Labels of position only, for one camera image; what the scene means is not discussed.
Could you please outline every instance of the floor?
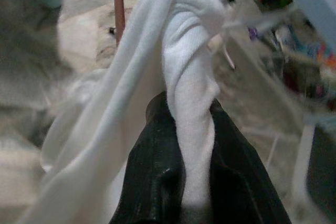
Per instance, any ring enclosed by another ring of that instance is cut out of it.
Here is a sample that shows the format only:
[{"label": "floor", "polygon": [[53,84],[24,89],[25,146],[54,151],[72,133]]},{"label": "floor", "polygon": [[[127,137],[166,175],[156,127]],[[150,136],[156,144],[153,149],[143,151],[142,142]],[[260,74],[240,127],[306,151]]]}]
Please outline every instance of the floor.
[{"label": "floor", "polygon": [[[136,1],[125,0],[127,17]],[[7,21],[0,23],[0,53],[10,56],[0,58],[0,224],[13,223],[36,199],[43,175],[39,148],[68,87],[85,73],[107,68],[116,51],[108,32],[114,26],[113,0],[64,0],[59,10],[32,9],[14,21],[9,11],[0,12]],[[245,10],[258,13],[253,4]],[[231,36],[227,50],[237,69],[229,67],[221,51],[214,56],[218,99],[268,165],[295,223],[314,223],[293,210],[290,193],[303,108],[262,69],[259,56],[269,51],[253,44],[244,30]]]}]

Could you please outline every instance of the twisted white fabric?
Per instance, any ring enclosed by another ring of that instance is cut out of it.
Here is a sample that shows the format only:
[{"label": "twisted white fabric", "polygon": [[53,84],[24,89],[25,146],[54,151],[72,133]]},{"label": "twisted white fabric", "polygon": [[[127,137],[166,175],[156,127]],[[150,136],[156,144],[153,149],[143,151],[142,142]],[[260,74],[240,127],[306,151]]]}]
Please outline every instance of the twisted white fabric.
[{"label": "twisted white fabric", "polygon": [[92,99],[72,102],[53,124],[41,194],[19,224],[108,223],[146,106],[165,88],[187,173],[183,218],[204,223],[218,93],[206,44],[223,14],[219,0],[139,0]]}]

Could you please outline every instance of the red pole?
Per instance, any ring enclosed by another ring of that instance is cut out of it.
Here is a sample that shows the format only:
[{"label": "red pole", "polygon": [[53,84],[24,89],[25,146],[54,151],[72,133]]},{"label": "red pole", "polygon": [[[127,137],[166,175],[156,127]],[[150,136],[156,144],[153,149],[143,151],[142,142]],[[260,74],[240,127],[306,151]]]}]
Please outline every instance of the red pole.
[{"label": "red pole", "polygon": [[125,30],[124,0],[114,0],[114,12],[116,14],[115,26],[117,29],[117,45],[118,45],[121,40],[122,34]]}]

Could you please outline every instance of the white cloth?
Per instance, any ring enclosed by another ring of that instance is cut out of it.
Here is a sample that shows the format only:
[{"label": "white cloth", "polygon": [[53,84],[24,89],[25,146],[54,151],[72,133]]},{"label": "white cloth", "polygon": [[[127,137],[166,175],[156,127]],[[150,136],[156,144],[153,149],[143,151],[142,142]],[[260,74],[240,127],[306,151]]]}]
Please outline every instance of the white cloth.
[{"label": "white cloth", "polygon": [[[73,104],[62,115],[68,123],[56,120],[50,130],[42,156],[49,171],[19,224],[108,223],[123,164],[164,80],[187,172],[184,219],[204,220],[214,141],[209,107],[218,92],[206,44],[219,32],[223,14],[219,0],[139,0],[92,99]],[[199,214],[190,215],[194,210]]]}]

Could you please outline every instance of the white towel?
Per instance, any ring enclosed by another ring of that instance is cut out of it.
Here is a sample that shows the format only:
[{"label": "white towel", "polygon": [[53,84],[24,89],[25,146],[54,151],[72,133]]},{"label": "white towel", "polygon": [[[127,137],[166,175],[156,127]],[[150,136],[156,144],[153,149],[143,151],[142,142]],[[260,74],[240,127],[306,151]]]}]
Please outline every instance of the white towel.
[{"label": "white towel", "polygon": [[214,141],[209,107],[218,93],[206,44],[223,15],[219,0],[139,0],[92,99],[74,102],[53,124],[41,194],[19,224],[108,223],[146,106],[164,89],[187,172],[183,218],[204,222]]}]

